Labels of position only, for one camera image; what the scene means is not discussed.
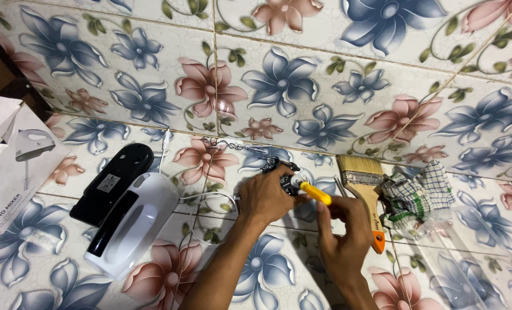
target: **metal chain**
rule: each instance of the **metal chain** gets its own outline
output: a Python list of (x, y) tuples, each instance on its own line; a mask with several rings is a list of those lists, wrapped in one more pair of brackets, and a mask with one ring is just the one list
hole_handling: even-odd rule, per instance
[(241, 150), (250, 150), (260, 153), (265, 153), (263, 149), (270, 147), (271, 145), (240, 145), (240, 144), (234, 144), (227, 142), (225, 140), (219, 140), (216, 142), (212, 142), (212, 138), (210, 137), (202, 137), (201, 141), (206, 144), (210, 144), (211, 146), (209, 148), (215, 148), (220, 151), (225, 151), (226, 148), (230, 148), (233, 150), (241, 151)]

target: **product label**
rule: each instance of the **product label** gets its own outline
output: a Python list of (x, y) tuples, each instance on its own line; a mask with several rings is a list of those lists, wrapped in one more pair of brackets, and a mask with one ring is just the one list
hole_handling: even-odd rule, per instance
[(108, 193), (108, 192), (110, 192), (110, 190), (113, 189), (113, 187), (116, 185), (116, 183), (118, 183), (119, 180), (120, 180), (119, 177), (109, 173), (109, 174), (107, 174), (107, 177), (105, 178), (105, 180), (103, 180), (99, 184), (97, 189), (102, 190), (105, 193)]

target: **hand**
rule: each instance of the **hand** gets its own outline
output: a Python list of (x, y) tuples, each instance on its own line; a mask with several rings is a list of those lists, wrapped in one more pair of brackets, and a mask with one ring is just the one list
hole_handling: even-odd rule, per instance
[(301, 200), (305, 201), (305, 197), (295, 198), (283, 191), (279, 180), (285, 174), (292, 175), (294, 172), (280, 165), (270, 173), (257, 174), (246, 181), (239, 191), (241, 215), (254, 218), (267, 226), (287, 214)]
[[(362, 200), (340, 196), (331, 198), (333, 203), (329, 207), (322, 202), (317, 203), (319, 252), (329, 276), (344, 295), (344, 291), (360, 287), (362, 281), (367, 287), (361, 267), (373, 243), (373, 233)], [(346, 235), (333, 235), (331, 218), (345, 223)]]

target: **brush bristles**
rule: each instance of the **brush bristles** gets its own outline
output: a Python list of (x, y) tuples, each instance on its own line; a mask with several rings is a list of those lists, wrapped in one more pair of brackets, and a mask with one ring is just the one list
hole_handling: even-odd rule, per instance
[(343, 171), (358, 171), (382, 175), (381, 163), (372, 158), (338, 155), (336, 156), (340, 172)]

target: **orange brush handle tip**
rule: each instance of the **orange brush handle tip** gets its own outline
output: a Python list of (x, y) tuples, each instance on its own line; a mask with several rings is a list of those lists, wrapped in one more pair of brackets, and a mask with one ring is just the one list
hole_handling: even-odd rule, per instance
[(301, 182), (300, 189), (305, 191), (311, 198), (321, 201), (325, 206), (333, 203), (332, 199), (326, 193), (323, 193), (319, 188), (310, 185), (308, 182)]
[(384, 252), (384, 246), (386, 242), (384, 241), (384, 232), (375, 232), (373, 231), (373, 237), (375, 238), (373, 242), (373, 249), (377, 254), (382, 254)]

